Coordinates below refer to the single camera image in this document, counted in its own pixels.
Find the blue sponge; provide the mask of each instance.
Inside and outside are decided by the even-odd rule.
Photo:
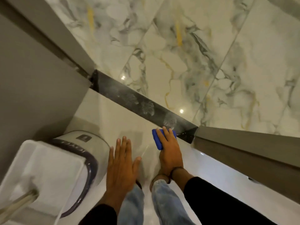
[[[159,138],[157,136],[156,129],[152,129],[152,135],[153,135],[153,139],[155,141],[157,149],[160,150],[160,151],[163,150],[163,145],[162,145],[161,141],[159,140]]]

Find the marble floor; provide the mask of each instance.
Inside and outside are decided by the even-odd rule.
[[[143,174],[142,183],[145,194],[144,225],[159,224],[148,188],[150,180],[159,169],[159,151],[151,133],[151,130],[156,127],[146,119],[89,89],[66,129],[66,132],[80,129],[98,134],[111,146],[114,146],[116,139],[123,135],[131,139],[133,157],[142,156],[140,172]],[[250,205],[278,225],[298,224],[300,205],[263,185],[249,181],[245,175],[191,148],[185,141],[178,139],[178,143],[182,151],[184,167],[190,173]],[[201,224],[177,185],[172,182],[170,187],[178,194],[193,222]],[[106,176],[88,193],[76,211],[60,219],[58,224],[78,224],[99,201],[105,189]]]
[[[46,1],[100,71],[186,120],[300,137],[299,0]]]

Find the leg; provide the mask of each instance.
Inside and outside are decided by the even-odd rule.
[[[144,222],[144,193],[134,185],[127,193],[118,215],[118,225],[143,225]]]
[[[152,186],[152,201],[160,224],[194,225],[176,193],[165,180],[159,179]]]

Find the light blue jeans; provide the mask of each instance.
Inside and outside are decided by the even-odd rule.
[[[183,205],[171,190],[165,180],[157,180],[152,187],[152,201],[160,225],[194,225],[186,213]],[[144,193],[134,185],[132,191],[127,193],[119,215],[118,225],[142,225],[144,222]]]

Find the sleeve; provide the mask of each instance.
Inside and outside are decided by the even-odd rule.
[[[80,221],[79,225],[117,225],[117,213],[114,208],[106,204],[94,207]]]
[[[185,185],[184,196],[202,225],[209,224],[275,224],[253,208],[194,177]]]

